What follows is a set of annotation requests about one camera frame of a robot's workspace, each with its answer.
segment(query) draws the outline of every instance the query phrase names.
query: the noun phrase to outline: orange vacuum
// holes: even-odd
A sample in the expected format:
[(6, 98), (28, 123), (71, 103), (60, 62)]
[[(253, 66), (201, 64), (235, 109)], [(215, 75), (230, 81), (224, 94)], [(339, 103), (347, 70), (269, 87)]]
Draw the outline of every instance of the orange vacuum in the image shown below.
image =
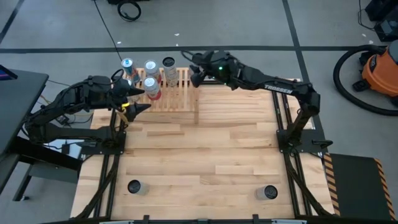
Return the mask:
[(348, 92), (340, 82), (340, 69), (352, 55), (363, 52), (359, 62), (363, 67), (362, 80), (353, 84), (355, 91), (372, 89), (391, 97), (392, 104), (398, 106), (398, 40), (387, 48), (375, 45), (362, 45), (345, 53), (333, 71), (333, 81), (337, 90), (352, 103), (373, 113), (398, 116), (398, 110), (387, 110), (369, 105)]

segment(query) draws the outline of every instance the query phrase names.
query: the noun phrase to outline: wooden table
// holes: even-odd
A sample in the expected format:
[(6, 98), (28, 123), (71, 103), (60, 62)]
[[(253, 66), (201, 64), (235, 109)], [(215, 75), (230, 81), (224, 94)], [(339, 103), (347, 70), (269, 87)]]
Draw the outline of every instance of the wooden table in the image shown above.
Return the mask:
[[(197, 96), (197, 122), (150, 121), (150, 113), (155, 111), (147, 111), (129, 125), (112, 219), (142, 220), (144, 215), (150, 215), (151, 220), (249, 219), (252, 214), (293, 218), (284, 159), (275, 135), (271, 92), (202, 85)], [(288, 99), (295, 119), (298, 102), (294, 97)], [(110, 114), (96, 110), (91, 128), (109, 125)], [(71, 217), (79, 214), (96, 192), (102, 161), (103, 156), (93, 156), (83, 164)], [(308, 188), (334, 213), (321, 160), (301, 154), (301, 161)], [(132, 179), (149, 184), (149, 193), (130, 194), (127, 184)], [(257, 200), (254, 191), (268, 184), (277, 187), (278, 197)], [(297, 186), (296, 191), (304, 214)], [(107, 198), (105, 193), (102, 215)]]

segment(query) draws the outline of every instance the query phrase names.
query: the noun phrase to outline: vacuum hose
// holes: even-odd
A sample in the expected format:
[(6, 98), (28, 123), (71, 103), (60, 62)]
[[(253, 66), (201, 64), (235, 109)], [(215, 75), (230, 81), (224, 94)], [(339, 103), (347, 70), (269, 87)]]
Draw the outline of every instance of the vacuum hose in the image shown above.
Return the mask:
[(365, 109), (367, 111), (381, 114), (381, 115), (386, 115), (386, 116), (398, 116), (398, 110), (387, 110), (383, 108), (378, 108), (377, 106), (370, 105), (368, 103), (363, 102), (362, 100), (358, 99), (357, 97), (353, 96), (351, 93), (349, 93), (341, 84), (340, 81), (340, 70), (341, 66), (343, 66), (344, 62), (351, 57), (352, 55), (362, 52), (362, 51), (368, 51), (371, 52), (372, 54), (383, 54), (385, 51), (385, 48), (378, 47), (375, 45), (361, 45), (359, 47), (356, 47), (353, 50), (347, 51), (338, 61), (335, 66), (335, 69), (333, 71), (333, 81), (336, 85), (337, 90), (343, 97), (345, 97), (347, 100), (350, 102), (354, 103), (355, 105), (359, 106), (362, 109)]

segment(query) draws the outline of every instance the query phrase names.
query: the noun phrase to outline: gray floor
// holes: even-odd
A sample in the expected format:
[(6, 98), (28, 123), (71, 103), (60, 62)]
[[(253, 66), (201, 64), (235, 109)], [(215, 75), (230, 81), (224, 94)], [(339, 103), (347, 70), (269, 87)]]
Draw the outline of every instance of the gray floor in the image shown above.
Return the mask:
[[(363, 0), (363, 7), (368, 2)], [(0, 29), (16, 4), (17, 0), (0, 0)], [(120, 42), (118, 47), (293, 46), (281, 0), (151, 0), (140, 2), (142, 17), (133, 23), (121, 20), (116, 7), (104, 0), (98, 0), (98, 5), (115, 41)], [(375, 33), (357, 24), (357, 0), (289, 0), (289, 6), (301, 46), (355, 46), (369, 41), (381, 44)], [(370, 24), (366, 15), (363, 19)], [(0, 43), (0, 49), (91, 47), (113, 45), (94, 3), (81, 0), (25, 0)], [(294, 51), (231, 53), (266, 74), (302, 78)], [(322, 95), (320, 117), (325, 135), (335, 142), (329, 151), (379, 158), (398, 211), (398, 139), (394, 134), (398, 119), (361, 110), (336, 92), (332, 71), (343, 53), (303, 52), (310, 80)], [(160, 61), (165, 56), (175, 57), (179, 67), (188, 66), (178, 52), (123, 52), (121, 56), (133, 58), (140, 67), (147, 59)], [(68, 84), (88, 75), (110, 76), (120, 68), (119, 63), (116, 53), (0, 54), (0, 64), (9, 68), (47, 73), (51, 80)], [(358, 69), (355, 60), (343, 68), (342, 80), (347, 86), (357, 77)], [(63, 86), (48, 83), (43, 94), (51, 100), (62, 89)], [(370, 94), (366, 99), (376, 103), (384, 98)], [(32, 200), (11, 201), (25, 169), (24, 164), (18, 165), (0, 196), (2, 223), (67, 219), (75, 193), (73, 184), (33, 179), (26, 192)]]

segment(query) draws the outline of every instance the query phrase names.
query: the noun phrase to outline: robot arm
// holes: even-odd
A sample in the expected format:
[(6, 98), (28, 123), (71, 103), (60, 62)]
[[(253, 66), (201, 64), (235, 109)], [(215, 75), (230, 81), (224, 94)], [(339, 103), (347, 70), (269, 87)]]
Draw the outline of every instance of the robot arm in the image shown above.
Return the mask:
[(130, 105), (127, 96), (144, 93), (130, 85), (121, 77), (111, 79), (102, 76), (89, 76), (62, 90), (54, 102), (42, 106), (40, 110), (31, 114), (25, 122), (27, 135), (32, 142), (46, 143), (55, 139), (95, 139), (102, 141), (112, 137), (110, 127), (97, 130), (60, 128), (52, 123), (53, 119), (63, 114), (75, 114), (81, 110), (89, 112), (96, 109), (115, 109), (123, 112), (129, 122), (133, 122), (137, 114), (149, 108), (150, 105)]
[(263, 74), (256, 68), (241, 63), (228, 52), (209, 51), (204, 54), (182, 52), (183, 56), (197, 66), (191, 65), (194, 74), (191, 76), (192, 85), (198, 87), (205, 77), (229, 86), (232, 90), (270, 90), (292, 95), (298, 99), (300, 112), (294, 123), (287, 127), (286, 142), (297, 146), (300, 144), (302, 130), (308, 120), (320, 111), (320, 95), (313, 89), (311, 83), (286, 80)]

